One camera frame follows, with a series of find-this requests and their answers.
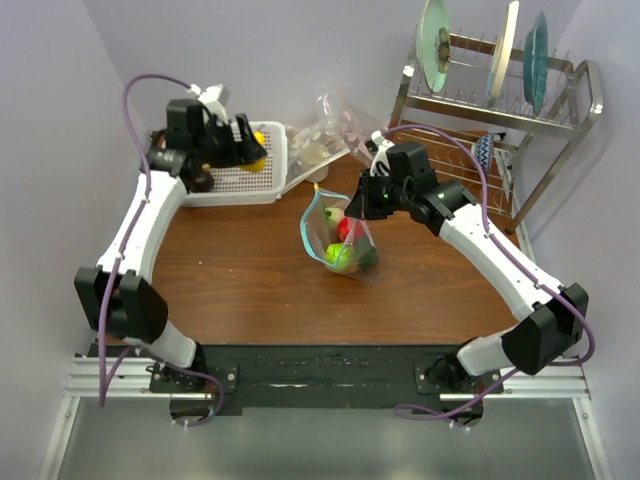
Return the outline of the yellow pear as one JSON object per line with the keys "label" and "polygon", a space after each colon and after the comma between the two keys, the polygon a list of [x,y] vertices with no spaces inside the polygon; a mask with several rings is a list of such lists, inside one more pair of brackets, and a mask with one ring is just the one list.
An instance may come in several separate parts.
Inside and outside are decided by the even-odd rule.
{"label": "yellow pear", "polygon": [[255,131],[250,137],[241,142],[241,151],[244,163],[240,165],[240,169],[250,172],[259,173],[265,168],[266,150],[265,136],[260,131]]}

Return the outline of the large red apple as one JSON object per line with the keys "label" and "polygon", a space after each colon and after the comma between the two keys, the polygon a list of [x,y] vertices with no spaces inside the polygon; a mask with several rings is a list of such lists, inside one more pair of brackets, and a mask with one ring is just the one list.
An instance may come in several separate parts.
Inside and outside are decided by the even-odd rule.
{"label": "large red apple", "polygon": [[350,217],[344,217],[338,225],[336,232],[341,242],[346,242],[348,239],[356,241],[364,234],[361,222]]}

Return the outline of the dark green avocado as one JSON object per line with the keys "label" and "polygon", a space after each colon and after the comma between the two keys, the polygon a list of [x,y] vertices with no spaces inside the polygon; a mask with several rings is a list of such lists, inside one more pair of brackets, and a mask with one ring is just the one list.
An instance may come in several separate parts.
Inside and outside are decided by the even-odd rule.
{"label": "dark green avocado", "polygon": [[356,264],[360,271],[368,273],[376,269],[379,263],[377,248],[368,237],[362,236],[354,244]]}

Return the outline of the blue zip top bag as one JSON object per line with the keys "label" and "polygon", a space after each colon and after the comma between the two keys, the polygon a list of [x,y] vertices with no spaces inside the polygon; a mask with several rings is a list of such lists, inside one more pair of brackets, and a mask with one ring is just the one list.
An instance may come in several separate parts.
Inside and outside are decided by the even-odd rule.
{"label": "blue zip top bag", "polygon": [[307,255],[329,272],[373,285],[380,273],[380,255],[365,220],[345,215],[350,198],[314,185],[310,204],[300,219]]}

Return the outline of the green lime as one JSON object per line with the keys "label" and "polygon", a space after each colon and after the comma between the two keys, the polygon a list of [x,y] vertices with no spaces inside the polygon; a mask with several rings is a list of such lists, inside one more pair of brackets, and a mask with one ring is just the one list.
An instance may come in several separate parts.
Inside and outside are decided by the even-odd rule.
{"label": "green lime", "polygon": [[351,272],[356,267],[355,253],[351,245],[342,243],[330,244],[325,251],[328,268],[338,272]]}

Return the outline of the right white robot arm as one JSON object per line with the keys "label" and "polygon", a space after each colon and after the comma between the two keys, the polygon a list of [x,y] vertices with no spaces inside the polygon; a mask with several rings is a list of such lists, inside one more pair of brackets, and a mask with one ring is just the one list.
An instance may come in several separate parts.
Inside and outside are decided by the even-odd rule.
{"label": "right white robot arm", "polygon": [[347,216],[382,220],[397,211],[460,252],[499,293],[515,326],[462,344],[427,370],[430,381],[469,392],[481,375],[514,367],[534,375],[582,337],[588,294],[564,286],[540,270],[490,222],[481,203],[462,184],[441,182],[426,148],[416,142],[370,140],[373,162],[359,178]]}

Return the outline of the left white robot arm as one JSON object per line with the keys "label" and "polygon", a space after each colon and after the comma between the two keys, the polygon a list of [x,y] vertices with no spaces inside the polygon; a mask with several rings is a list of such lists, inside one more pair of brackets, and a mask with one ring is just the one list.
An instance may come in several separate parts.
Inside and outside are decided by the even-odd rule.
{"label": "left white robot arm", "polygon": [[191,193],[209,189],[214,169],[261,170],[264,142],[244,114],[225,120],[220,108],[196,99],[168,102],[166,126],[143,151],[130,207],[95,266],[81,267],[74,287],[96,334],[99,388],[115,369],[106,363],[107,340],[145,349],[162,362],[160,375],[185,392],[207,384],[202,346],[169,319],[167,302],[152,285],[156,257],[173,217]]}

